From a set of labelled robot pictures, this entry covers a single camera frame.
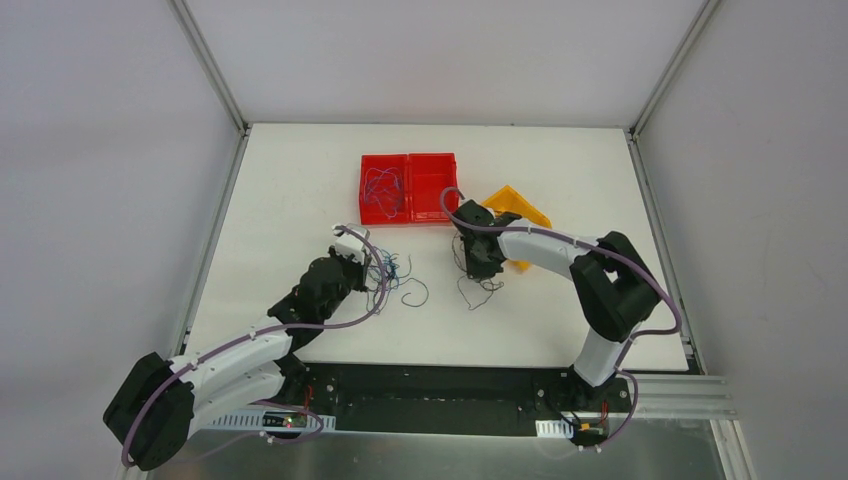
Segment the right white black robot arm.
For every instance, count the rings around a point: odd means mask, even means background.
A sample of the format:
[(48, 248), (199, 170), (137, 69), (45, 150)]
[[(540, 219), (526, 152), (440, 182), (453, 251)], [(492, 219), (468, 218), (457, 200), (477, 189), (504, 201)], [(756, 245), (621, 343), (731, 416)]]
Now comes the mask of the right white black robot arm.
[(460, 203), (450, 218), (469, 278), (491, 280), (504, 262), (520, 261), (572, 282), (589, 330), (561, 391), (583, 410), (603, 402), (626, 342), (661, 301), (654, 276), (630, 240), (617, 231), (574, 238), (513, 212), (496, 215), (473, 200)]

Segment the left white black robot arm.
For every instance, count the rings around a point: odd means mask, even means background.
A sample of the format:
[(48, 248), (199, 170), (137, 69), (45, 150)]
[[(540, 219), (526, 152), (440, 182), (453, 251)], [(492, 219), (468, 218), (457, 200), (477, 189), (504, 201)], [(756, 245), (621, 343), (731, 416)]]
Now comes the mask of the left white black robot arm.
[(193, 354), (165, 359), (152, 352), (137, 360), (103, 415), (122, 445), (122, 464), (156, 469), (230, 410), (271, 397), (297, 402), (305, 378), (285, 366), (288, 357), (331, 329), (328, 321), (341, 303), (365, 291), (374, 262), (368, 253), (344, 255), (332, 247), (245, 332)]

